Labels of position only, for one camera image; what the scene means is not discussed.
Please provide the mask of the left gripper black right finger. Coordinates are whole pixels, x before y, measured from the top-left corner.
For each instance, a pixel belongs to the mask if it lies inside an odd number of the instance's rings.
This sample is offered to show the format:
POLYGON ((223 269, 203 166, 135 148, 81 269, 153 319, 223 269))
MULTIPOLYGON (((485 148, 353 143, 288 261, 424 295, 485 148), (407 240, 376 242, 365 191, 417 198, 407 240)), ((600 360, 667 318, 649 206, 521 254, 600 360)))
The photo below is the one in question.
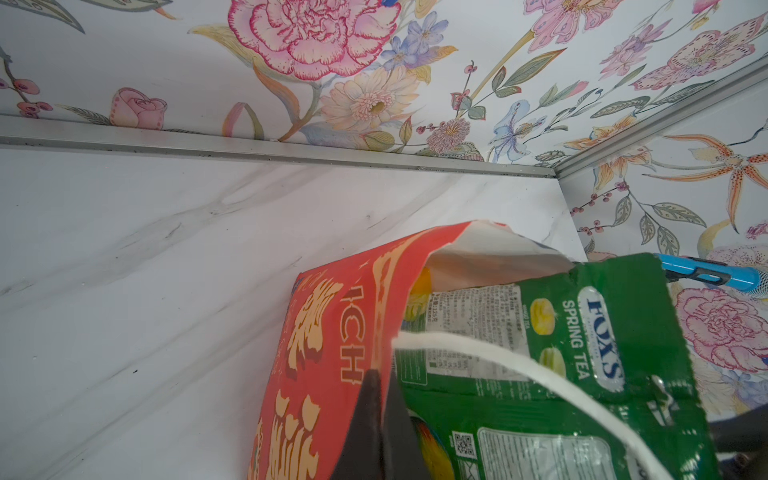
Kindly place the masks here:
POLYGON ((415 427, 396 376, 388 384, 382 427, 383 478, 430 479, 415 427))

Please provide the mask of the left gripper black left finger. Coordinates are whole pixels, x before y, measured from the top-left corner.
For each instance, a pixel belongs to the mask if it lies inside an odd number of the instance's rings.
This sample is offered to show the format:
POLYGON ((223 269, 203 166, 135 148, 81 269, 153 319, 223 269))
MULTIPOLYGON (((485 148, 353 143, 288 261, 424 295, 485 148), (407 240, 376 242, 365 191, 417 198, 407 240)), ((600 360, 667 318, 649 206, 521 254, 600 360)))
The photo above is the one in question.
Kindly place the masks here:
POLYGON ((368 370, 331 479, 374 480, 384 475, 382 457, 381 376, 368 370))

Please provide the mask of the red paper gift bag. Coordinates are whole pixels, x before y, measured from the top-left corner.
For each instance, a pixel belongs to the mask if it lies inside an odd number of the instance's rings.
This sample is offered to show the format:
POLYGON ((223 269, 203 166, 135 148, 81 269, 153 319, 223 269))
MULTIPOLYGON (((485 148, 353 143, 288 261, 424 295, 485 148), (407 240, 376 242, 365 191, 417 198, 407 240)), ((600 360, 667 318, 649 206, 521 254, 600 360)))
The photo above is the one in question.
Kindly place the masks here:
MULTIPOLYGON (((476 340, 402 329, 424 268, 436 271, 441 286, 471 287, 543 278, 577 264, 502 225, 475 221, 432 228, 301 274, 261 407, 249 477, 331 479, 368 370, 381 376, 383 427, 398 351, 475 352, 476 340)), ((581 397, 574 403, 650 460, 640 439, 605 409, 581 397)))

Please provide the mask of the green snack packet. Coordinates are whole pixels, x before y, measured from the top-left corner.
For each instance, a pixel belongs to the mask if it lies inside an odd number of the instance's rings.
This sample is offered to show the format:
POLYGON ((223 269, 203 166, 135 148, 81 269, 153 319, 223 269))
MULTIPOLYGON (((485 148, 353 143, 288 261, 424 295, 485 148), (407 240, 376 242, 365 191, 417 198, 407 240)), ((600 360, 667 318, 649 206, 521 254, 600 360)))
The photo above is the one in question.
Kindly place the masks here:
POLYGON ((577 264, 538 279, 445 287, 424 268, 401 325, 476 340, 400 350, 395 372, 430 479, 718 477, 661 261, 577 264), (590 417, 605 409, 651 454, 590 417))

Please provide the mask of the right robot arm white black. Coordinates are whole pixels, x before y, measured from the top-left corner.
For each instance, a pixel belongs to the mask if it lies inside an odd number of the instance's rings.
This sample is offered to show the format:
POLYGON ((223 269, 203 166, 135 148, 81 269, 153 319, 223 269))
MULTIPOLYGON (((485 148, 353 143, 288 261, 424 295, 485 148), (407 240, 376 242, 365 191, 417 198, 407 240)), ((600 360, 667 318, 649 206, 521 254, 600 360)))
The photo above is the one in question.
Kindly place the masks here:
POLYGON ((767 479, 767 406, 710 424, 718 453, 736 455, 719 463, 723 479, 767 479))

